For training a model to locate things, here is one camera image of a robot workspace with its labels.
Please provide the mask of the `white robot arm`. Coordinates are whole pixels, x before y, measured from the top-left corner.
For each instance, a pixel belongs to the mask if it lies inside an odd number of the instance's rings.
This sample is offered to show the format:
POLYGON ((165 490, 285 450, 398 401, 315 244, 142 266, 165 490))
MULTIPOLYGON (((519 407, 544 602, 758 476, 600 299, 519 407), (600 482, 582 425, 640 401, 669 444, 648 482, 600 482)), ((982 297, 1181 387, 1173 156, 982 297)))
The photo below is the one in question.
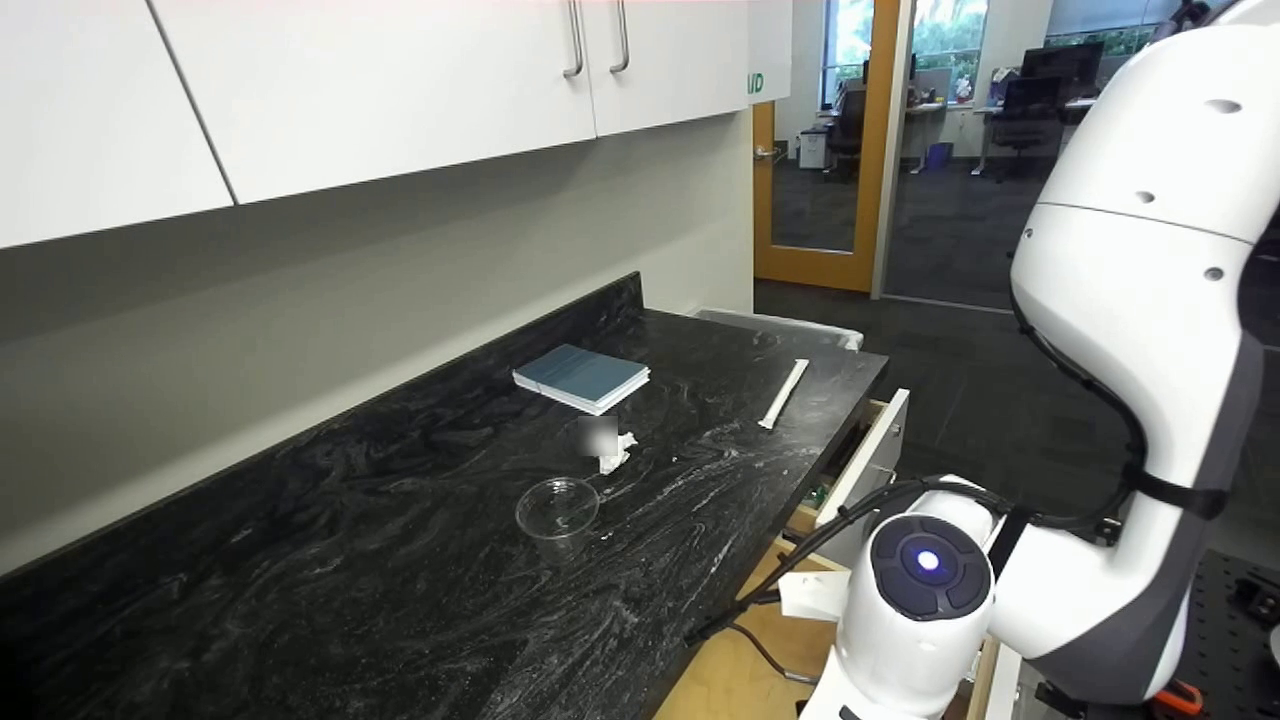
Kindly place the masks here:
POLYGON ((1139 435, 1115 537, 962 476, 868 493, 861 561, 812 604, 835 639, 799 720, 941 720, 986 639, 1075 703, 1167 688, 1259 401, 1241 282, 1275 203, 1280 0, 1238 0, 1106 83, 1011 257, 1023 333, 1139 435))

